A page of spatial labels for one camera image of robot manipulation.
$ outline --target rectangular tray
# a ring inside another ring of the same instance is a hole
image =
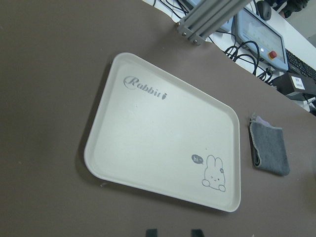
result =
[[[112,63],[84,160],[101,179],[228,212],[240,203],[236,113],[131,53]]]

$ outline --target speech bubble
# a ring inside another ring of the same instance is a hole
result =
[[[192,160],[196,164],[203,164],[203,158],[198,155],[192,155]]]

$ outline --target barcode sticker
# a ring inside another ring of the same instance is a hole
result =
[[[303,85],[302,79],[292,76],[292,80],[293,80],[294,86],[297,89],[305,90],[305,87]]]

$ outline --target black keyboard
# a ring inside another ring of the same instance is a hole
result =
[[[293,53],[286,50],[286,56],[288,61],[288,72],[297,73],[303,76],[313,78],[316,83],[316,70],[304,63],[301,59],[296,57]]]

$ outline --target rabbit illustration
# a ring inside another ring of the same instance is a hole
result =
[[[225,176],[222,160],[209,155],[207,157],[206,165],[207,167],[204,172],[202,184],[206,187],[211,187],[213,189],[225,192]]]

